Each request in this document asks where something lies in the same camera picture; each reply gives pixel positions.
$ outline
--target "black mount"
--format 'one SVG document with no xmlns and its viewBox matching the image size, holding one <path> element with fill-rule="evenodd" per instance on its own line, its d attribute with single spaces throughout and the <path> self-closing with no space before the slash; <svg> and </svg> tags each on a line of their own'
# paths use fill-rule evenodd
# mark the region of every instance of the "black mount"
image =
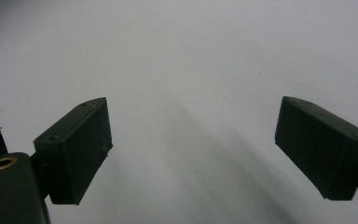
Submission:
<svg viewBox="0 0 358 224">
<path fill-rule="evenodd" d="M 358 189 L 358 127 L 304 100 L 283 97 L 275 142 L 324 198 Z"/>
<path fill-rule="evenodd" d="M 0 223 L 49 223 L 45 198 L 79 204 L 112 148 L 105 98 L 76 106 L 34 140 L 36 153 L 7 153 L 0 134 Z"/>
</svg>

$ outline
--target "brass screw hole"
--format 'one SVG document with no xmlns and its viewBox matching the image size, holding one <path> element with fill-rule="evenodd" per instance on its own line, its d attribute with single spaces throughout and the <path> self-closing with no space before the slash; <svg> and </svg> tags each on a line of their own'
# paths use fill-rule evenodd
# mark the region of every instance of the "brass screw hole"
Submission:
<svg viewBox="0 0 358 224">
<path fill-rule="evenodd" d="M 15 157 L 2 158 L 2 159 L 0 159 L 0 170 L 4 170 L 4 169 L 10 167 L 16 162 L 17 162 L 17 158 L 15 158 Z"/>
</svg>

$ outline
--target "black plastic block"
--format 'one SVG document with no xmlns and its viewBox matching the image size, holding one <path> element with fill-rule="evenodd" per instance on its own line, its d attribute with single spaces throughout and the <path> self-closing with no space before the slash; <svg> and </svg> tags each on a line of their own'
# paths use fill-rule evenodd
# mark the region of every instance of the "black plastic block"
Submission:
<svg viewBox="0 0 358 224">
<path fill-rule="evenodd" d="M 275 142 L 330 200 L 356 191 L 358 128 L 304 100 L 283 97 Z"/>
<path fill-rule="evenodd" d="M 78 105 L 38 136 L 34 146 L 49 172 L 52 202 L 79 204 L 112 148 L 106 99 Z"/>
</svg>

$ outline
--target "screw hole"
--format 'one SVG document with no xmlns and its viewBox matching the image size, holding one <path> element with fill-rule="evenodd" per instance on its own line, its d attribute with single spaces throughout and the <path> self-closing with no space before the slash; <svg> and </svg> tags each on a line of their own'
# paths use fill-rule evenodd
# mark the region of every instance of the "screw hole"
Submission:
<svg viewBox="0 0 358 224">
<path fill-rule="evenodd" d="M 48 138 L 48 140 L 51 142 L 58 141 L 59 139 L 60 139 L 60 137 L 58 135 L 53 135 Z"/>
<path fill-rule="evenodd" d="M 17 158 L 15 157 L 6 157 L 0 160 L 0 170 L 4 170 L 7 167 L 12 166 L 17 162 Z"/>
</svg>

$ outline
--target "white surface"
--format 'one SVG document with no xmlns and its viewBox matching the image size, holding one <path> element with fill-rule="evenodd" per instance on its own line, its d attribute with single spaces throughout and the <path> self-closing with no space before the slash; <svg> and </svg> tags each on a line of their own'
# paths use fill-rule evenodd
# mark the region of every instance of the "white surface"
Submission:
<svg viewBox="0 0 358 224">
<path fill-rule="evenodd" d="M 0 1 L 11 152 L 108 99 L 115 147 L 52 223 L 358 223 L 274 145 L 284 95 L 358 126 L 358 1 Z"/>
</svg>

